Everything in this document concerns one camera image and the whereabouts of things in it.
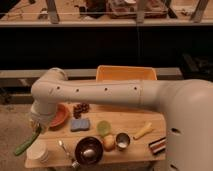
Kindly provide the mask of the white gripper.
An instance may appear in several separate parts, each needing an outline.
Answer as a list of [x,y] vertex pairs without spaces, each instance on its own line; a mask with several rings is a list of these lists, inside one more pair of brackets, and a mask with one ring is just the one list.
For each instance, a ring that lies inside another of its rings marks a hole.
[[35,106],[32,106],[29,113],[29,121],[31,128],[34,131],[36,131],[38,128],[41,128],[42,132],[46,132],[54,117],[54,110],[41,111]]

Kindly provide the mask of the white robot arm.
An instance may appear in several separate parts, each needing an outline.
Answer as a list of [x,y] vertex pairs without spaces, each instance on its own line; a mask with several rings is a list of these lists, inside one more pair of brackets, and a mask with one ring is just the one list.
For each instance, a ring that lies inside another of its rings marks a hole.
[[165,116],[166,170],[213,171],[213,82],[122,80],[74,82],[47,70],[32,87],[30,118],[47,128],[60,102],[146,108]]

